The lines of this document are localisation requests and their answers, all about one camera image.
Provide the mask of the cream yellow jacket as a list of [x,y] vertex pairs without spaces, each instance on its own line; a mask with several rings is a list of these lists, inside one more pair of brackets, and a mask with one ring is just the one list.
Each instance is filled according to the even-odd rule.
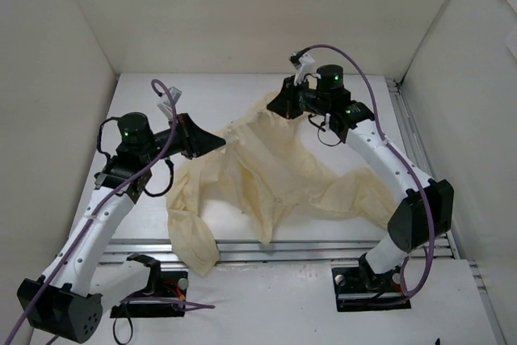
[[337,175],[302,144],[301,119],[267,110],[267,94],[244,116],[217,132],[225,146],[184,162],[166,195],[172,251],[206,276],[220,258],[216,239],[201,218],[203,191],[214,186],[223,199],[250,217],[256,238],[272,240],[275,227],[297,205],[334,219],[365,217],[382,229],[397,205],[391,190],[369,168]]

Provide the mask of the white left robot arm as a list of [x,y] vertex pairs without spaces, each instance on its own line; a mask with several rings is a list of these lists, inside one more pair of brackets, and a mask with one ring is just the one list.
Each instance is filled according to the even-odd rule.
[[112,278],[92,282],[113,234],[146,192],[152,166],[175,154],[193,159],[225,145],[223,138],[201,129],[187,113],[159,133],[152,132],[140,112],[114,122],[121,142],[97,174],[84,215],[42,275],[25,279],[17,291],[24,321],[75,343],[92,337],[104,313],[130,301],[154,299],[162,285],[160,262],[141,254],[129,255]]

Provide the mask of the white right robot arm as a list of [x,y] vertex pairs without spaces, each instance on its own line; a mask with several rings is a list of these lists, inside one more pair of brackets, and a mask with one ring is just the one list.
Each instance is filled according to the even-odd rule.
[[341,66],[319,67],[314,88],[307,79],[309,66],[298,63],[295,69],[267,109],[288,120],[304,113],[324,117],[319,128],[330,130],[358,153],[392,191],[397,203],[386,236],[359,261],[359,284],[375,290],[386,281],[386,273],[412,251],[432,245],[437,236],[450,230],[454,189],[447,180],[436,181],[414,166],[382,134],[376,114],[354,100],[345,88]]

